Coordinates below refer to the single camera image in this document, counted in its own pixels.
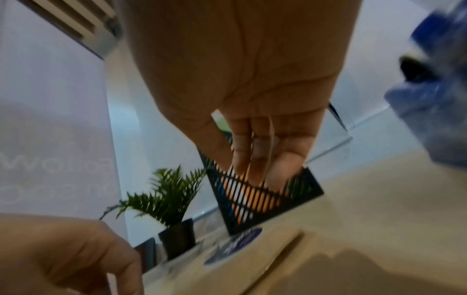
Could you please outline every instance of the cardboard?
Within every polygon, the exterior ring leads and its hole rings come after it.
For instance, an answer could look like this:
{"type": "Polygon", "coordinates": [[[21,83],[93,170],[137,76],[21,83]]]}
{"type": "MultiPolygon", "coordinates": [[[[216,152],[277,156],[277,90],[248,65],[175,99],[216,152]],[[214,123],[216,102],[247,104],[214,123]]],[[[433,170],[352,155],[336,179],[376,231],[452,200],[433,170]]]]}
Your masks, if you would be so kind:
{"type": "Polygon", "coordinates": [[[263,232],[225,260],[208,251],[175,278],[176,295],[467,295],[467,274],[298,229],[263,232]]]}

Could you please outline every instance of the palm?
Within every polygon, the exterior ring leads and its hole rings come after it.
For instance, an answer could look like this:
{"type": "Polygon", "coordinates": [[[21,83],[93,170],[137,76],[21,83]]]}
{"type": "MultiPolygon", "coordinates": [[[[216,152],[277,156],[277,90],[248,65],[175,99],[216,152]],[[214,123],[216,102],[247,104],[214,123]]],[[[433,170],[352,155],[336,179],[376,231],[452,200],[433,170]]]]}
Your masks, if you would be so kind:
{"type": "Polygon", "coordinates": [[[127,5],[121,9],[135,60],[175,126],[227,168],[232,154],[210,119],[219,109],[233,131],[237,173],[250,166],[250,181],[259,184],[268,171],[269,184],[281,186],[300,169],[342,67],[359,0],[127,5]]]}

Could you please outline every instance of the artificial plant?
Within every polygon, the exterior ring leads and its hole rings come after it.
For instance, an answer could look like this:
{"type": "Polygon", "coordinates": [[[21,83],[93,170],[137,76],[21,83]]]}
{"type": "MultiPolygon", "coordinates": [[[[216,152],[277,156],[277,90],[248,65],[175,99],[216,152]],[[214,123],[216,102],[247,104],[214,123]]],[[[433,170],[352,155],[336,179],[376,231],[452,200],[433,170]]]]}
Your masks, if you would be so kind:
{"type": "Polygon", "coordinates": [[[127,200],[120,200],[119,204],[107,207],[101,218],[114,210],[119,210],[117,218],[128,208],[139,211],[137,217],[149,215],[166,227],[182,222],[188,205],[199,191],[201,181],[206,175],[204,169],[190,171],[183,175],[183,169],[158,169],[150,179],[151,191],[131,195],[127,200]]]}

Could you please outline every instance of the hand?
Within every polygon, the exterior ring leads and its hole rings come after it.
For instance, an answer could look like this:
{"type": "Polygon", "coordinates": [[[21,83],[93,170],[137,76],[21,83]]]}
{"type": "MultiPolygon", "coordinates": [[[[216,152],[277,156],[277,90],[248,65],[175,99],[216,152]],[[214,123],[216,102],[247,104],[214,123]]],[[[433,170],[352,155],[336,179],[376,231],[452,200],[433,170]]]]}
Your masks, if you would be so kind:
{"type": "Polygon", "coordinates": [[[302,167],[361,0],[118,0],[161,113],[206,155],[279,190],[302,167]],[[220,110],[234,153],[211,118],[220,110]]]}
{"type": "Polygon", "coordinates": [[[103,222],[0,215],[0,294],[143,295],[138,253],[103,222]]]}

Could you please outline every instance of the blue sticker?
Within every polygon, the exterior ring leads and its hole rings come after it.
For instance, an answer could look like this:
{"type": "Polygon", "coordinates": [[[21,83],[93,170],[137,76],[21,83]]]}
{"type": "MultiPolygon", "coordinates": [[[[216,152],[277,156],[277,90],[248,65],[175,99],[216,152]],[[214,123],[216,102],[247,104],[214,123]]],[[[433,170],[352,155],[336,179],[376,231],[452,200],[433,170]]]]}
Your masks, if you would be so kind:
{"type": "Polygon", "coordinates": [[[220,249],[216,250],[211,257],[209,257],[205,265],[210,265],[219,261],[226,259],[227,257],[237,253],[245,246],[249,245],[251,242],[256,239],[261,232],[263,231],[262,228],[254,228],[244,233],[241,233],[238,236],[231,238],[225,245],[223,245],[220,249]]]}

